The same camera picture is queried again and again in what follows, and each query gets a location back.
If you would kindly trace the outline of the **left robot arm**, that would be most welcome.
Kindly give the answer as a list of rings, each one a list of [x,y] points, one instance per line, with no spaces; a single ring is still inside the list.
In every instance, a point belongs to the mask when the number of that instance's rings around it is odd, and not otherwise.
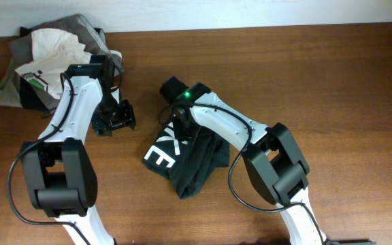
[[[17,159],[34,208],[62,225],[75,244],[115,244],[95,207],[97,176],[84,147],[88,129],[111,136],[135,128],[132,105],[113,85],[118,71],[108,55],[93,55],[87,64],[73,64],[60,75],[63,94],[36,142],[25,142]]]

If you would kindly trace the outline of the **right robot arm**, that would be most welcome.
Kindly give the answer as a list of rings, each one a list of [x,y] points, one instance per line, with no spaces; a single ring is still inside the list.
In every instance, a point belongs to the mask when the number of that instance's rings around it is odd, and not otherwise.
[[[189,87],[170,78],[159,92],[185,132],[202,126],[238,149],[236,158],[243,160],[252,187],[273,205],[257,211],[281,214],[291,244],[328,244],[310,205],[310,167],[286,126],[269,127],[246,117],[202,83]]]

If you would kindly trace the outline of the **light grey folded garment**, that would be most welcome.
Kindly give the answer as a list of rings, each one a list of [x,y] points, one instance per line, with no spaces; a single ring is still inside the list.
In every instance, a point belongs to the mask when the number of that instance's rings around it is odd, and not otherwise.
[[[11,58],[10,64],[5,75],[0,81],[0,106],[21,108],[20,100],[20,76],[16,73],[19,65],[14,58]]]

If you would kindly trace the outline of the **white folded shirt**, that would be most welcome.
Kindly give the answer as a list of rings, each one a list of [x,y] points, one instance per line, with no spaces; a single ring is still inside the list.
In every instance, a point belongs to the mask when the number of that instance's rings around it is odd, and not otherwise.
[[[60,74],[73,64],[89,64],[93,56],[78,36],[60,29],[38,29],[31,33],[33,60],[16,73],[33,81],[55,99],[63,96],[64,79]]]

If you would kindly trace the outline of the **dark green t-shirt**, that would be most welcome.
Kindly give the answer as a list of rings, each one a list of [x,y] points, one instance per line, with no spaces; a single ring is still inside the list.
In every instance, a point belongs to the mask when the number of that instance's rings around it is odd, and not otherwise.
[[[159,131],[142,163],[171,182],[179,199],[196,196],[217,168],[228,167],[230,144],[206,127],[197,126],[192,136],[174,118]]]

